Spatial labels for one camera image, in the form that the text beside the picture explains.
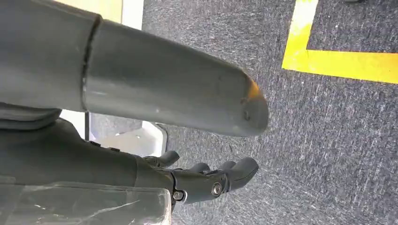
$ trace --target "gray carpet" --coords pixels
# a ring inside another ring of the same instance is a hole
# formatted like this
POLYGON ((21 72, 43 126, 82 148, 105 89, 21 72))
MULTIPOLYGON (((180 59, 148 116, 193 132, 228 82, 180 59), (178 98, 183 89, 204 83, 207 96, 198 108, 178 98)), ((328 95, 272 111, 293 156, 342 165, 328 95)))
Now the gray carpet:
MULTIPOLYGON (((320 0, 308 48, 396 53, 397 4, 320 0)), ((245 188, 177 206, 173 224, 398 224, 398 85, 281 69, 293 9, 292 0, 145 0, 143 30, 242 67, 270 108, 259 137, 164 126, 178 167, 260 164, 245 188)), ((137 123, 92 116, 97 136, 137 123)))

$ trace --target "yellow tape line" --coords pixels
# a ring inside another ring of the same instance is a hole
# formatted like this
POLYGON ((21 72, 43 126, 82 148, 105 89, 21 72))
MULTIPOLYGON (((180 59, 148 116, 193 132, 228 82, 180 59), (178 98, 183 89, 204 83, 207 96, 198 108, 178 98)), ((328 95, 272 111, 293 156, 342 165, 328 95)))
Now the yellow tape line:
POLYGON ((398 53, 307 50, 318 0, 296 0, 282 68, 300 72, 398 83, 398 53))
POLYGON ((82 10, 100 14, 113 22, 122 22, 122 0, 56 0, 82 10))

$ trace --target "bolt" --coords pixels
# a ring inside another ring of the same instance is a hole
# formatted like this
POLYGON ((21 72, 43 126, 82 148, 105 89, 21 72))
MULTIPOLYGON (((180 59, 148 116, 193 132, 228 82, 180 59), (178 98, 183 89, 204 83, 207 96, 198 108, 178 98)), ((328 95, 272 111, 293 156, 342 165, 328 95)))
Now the bolt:
POLYGON ((214 183, 213 187, 212 187, 212 194, 213 195, 220 195, 221 192, 222 192, 221 184, 219 182, 214 183))
POLYGON ((176 191, 173 193, 173 198, 177 201, 181 201, 184 198, 184 193, 182 191, 176 191))

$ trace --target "prosthetic hand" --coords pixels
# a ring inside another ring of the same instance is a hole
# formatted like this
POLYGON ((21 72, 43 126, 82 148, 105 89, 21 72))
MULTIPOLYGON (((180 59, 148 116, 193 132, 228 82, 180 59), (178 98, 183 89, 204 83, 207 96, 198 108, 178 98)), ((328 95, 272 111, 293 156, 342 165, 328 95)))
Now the prosthetic hand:
MULTIPOLYGON (((145 157, 151 166, 167 167, 178 160, 175 151, 168 151, 161 157, 145 157)), ((216 170, 210 170, 205 163, 198 163, 192 168, 167 170, 173 176, 172 196, 177 202, 195 203, 212 200, 221 194, 246 185, 255 175, 259 166, 252 158, 244 158, 237 163, 227 161, 216 170)))
POLYGON ((57 182, 135 188, 164 188, 176 202, 212 200, 246 185, 258 170, 256 161, 227 161, 216 170, 205 163, 190 169, 167 169, 179 159, 175 151, 139 157, 84 141, 71 123, 58 119, 39 130, 0 130, 0 173, 17 185, 57 182))

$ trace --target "transparent plastic sheet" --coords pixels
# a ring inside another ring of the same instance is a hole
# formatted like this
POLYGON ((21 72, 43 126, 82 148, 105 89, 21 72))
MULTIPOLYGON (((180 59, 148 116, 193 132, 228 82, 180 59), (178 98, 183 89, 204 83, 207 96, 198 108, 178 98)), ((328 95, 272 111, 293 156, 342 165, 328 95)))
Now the transparent plastic sheet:
POLYGON ((0 225, 169 225, 166 189, 82 183, 21 186, 0 177, 0 225))

